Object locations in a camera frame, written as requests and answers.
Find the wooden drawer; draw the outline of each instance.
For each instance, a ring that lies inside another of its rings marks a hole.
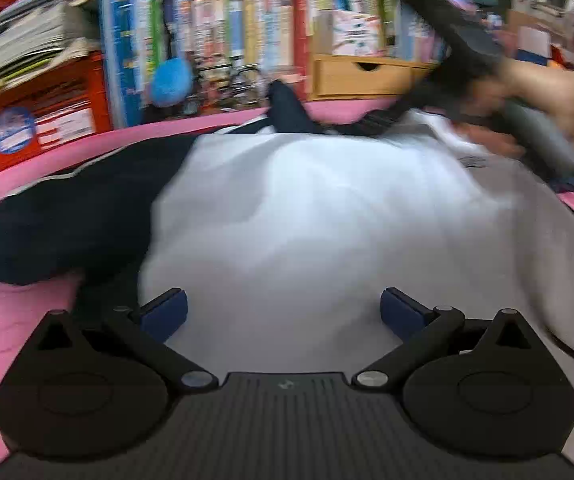
[[[429,65],[388,57],[315,55],[312,99],[404,94]]]

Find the pink bedspread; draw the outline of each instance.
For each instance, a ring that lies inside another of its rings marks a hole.
[[[320,121],[351,122],[366,111],[382,107],[385,100],[309,103],[309,113]],[[62,146],[52,152],[19,164],[0,173],[0,198],[6,193],[37,178],[73,166],[84,160],[149,137],[162,137],[182,132],[238,124],[252,119],[262,110],[248,110],[183,121],[148,124],[117,130]],[[574,209],[574,194],[562,194],[561,199]],[[30,286],[0,283],[0,381],[43,315],[54,308],[69,308],[76,288],[76,276],[62,276]],[[0,437],[0,461],[6,456]]]

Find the cardboard box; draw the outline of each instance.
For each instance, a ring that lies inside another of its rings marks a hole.
[[[321,10],[317,18],[315,49],[333,56],[381,56],[379,16],[351,10]]]

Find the silver screw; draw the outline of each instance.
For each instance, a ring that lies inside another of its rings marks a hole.
[[[204,388],[205,386],[209,386],[212,380],[213,376],[209,372],[203,372],[201,370],[187,372],[180,378],[181,383],[188,388]]]
[[[387,384],[389,377],[387,377],[387,374],[379,372],[378,370],[365,370],[356,376],[356,381],[358,381],[358,384],[366,386],[367,388],[380,388]]]

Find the ribbed black surface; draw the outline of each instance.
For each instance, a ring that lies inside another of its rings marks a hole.
[[[340,374],[231,374],[186,397],[155,436],[85,464],[21,454],[0,480],[574,480],[560,456],[490,463],[451,455],[408,427],[392,397]]]

